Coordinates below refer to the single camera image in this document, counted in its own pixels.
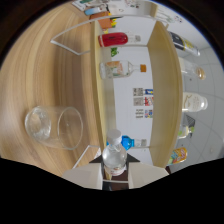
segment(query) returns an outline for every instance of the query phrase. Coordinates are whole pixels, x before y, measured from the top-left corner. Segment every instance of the wooden surface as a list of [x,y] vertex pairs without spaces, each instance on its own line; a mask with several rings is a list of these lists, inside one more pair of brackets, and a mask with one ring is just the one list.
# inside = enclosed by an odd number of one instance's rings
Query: wooden surface
[[91,67],[93,80],[93,97],[100,148],[106,146],[106,132],[116,128],[115,99],[113,80],[102,80],[99,73],[100,62],[111,61],[110,48],[101,48],[98,35],[102,29],[98,21],[91,23]]
[[154,166],[165,168],[174,149],[182,114],[182,76],[173,42],[156,22],[148,43],[154,105],[150,153]]
[[[31,164],[62,176],[71,169],[85,148],[99,145],[93,103],[90,53],[77,56],[50,43],[58,33],[88,20],[71,2],[36,20],[15,42],[0,74],[0,154],[2,158]],[[79,52],[90,49],[90,24],[57,38]],[[77,149],[67,151],[45,147],[31,139],[24,126],[29,110],[38,105],[74,106],[84,123]],[[79,163],[94,159],[90,148]]]

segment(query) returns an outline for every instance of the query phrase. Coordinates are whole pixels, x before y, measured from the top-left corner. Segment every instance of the yellow object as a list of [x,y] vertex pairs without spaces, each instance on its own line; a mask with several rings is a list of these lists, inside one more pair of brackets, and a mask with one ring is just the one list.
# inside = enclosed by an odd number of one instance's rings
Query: yellow object
[[168,165],[177,164],[185,161],[187,158],[187,149],[184,147],[174,149],[169,159]]

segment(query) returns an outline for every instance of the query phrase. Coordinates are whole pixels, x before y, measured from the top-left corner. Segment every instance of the glass beaker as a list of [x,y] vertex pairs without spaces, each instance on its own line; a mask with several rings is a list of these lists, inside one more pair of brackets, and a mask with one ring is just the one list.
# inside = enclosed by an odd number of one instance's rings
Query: glass beaker
[[83,122],[74,107],[38,106],[26,115],[25,128],[29,136],[46,146],[73,150],[81,141]]

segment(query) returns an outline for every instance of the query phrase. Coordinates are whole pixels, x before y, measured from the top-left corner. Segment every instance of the plastic bottle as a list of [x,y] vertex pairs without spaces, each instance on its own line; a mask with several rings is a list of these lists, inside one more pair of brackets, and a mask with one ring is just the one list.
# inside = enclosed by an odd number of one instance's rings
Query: plastic bottle
[[182,51],[187,51],[195,56],[200,56],[200,52],[196,46],[194,46],[189,40],[169,31],[174,46]]
[[124,172],[127,152],[121,144],[121,132],[117,129],[111,129],[107,132],[107,141],[109,145],[103,150],[103,163],[105,171],[112,175],[118,176]]
[[191,78],[198,78],[204,80],[206,78],[204,70],[195,63],[189,62],[188,60],[179,57],[181,72]]
[[134,71],[146,72],[146,65],[132,65],[129,61],[100,63],[102,79],[129,77]]
[[95,8],[90,8],[84,11],[84,13],[87,16],[99,13],[99,12],[106,12],[107,11],[107,6],[105,4],[99,6],[99,7],[95,7]]
[[126,150],[131,147],[144,147],[146,146],[146,139],[131,139],[127,135],[122,136],[121,144],[124,146]]
[[181,147],[178,149],[174,149],[167,166],[181,163],[181,162],[185,161],[186,158],[187,158],[187,149],[186,148]]
[[183,92],[182,111],[198,112],[208,107],[208,101],[205,97],[197,93]]
[[116,45],[124,45],[128,42],[128,36],[125,33],[108,33],[98,36],[100,47],[110,47]]
[[186,138],[190,133],[194,132],[194,127],[188,127],[187,125],[180,125],[178,132],[178,139]]

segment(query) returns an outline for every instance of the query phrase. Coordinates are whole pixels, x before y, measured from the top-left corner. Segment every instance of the red object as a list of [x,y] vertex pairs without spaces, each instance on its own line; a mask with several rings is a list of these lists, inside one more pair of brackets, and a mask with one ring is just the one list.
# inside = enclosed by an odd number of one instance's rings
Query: red object
[[123,45],[128,42],[128,36],[125,33],[108,33],[98,36],[100,47],[109,47],[113,45]]

